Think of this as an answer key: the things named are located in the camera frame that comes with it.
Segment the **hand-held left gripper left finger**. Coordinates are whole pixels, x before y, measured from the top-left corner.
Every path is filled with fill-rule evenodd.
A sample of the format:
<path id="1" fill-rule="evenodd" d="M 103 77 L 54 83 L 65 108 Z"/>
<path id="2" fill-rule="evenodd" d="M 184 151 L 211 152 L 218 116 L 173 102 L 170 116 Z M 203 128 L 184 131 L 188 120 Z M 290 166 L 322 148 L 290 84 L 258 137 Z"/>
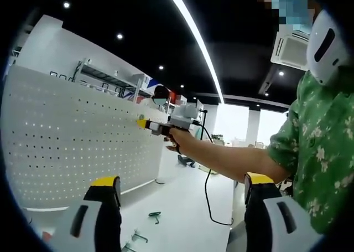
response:
<path id="1" fill-rule="evenodd" d="M 53 236 L 52 251 L 121 251 L 119 176 L 101 177 L 84 198 L 63 213 Z"/>

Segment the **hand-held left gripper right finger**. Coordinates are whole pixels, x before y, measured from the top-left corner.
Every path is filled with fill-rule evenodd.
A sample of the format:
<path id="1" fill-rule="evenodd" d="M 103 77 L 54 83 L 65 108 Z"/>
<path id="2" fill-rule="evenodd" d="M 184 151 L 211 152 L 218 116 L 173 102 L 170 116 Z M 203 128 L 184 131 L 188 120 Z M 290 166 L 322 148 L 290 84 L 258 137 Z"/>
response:
<path id="1" fill-rule="evenodd" d="M 266 175 L 244 177 L 247 251 L 310 251 L 321 239 L 309 214 Z"/>

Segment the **person's right hand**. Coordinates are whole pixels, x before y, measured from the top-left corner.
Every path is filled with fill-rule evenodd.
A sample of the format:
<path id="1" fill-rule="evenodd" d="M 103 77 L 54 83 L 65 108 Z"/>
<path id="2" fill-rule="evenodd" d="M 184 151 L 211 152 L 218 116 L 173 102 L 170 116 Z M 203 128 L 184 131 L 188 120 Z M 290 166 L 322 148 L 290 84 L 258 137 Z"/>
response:
<path id="1" fill-rule="evenodd" d="M 173 143 L 173 145 L 166 146 L 169 151 L 191 156 L 193 144 L 196 139 L 191 135 L 189 131 L 180 130 L 178 128 L 171 128 L 169 131 L 169 138 Z"/>

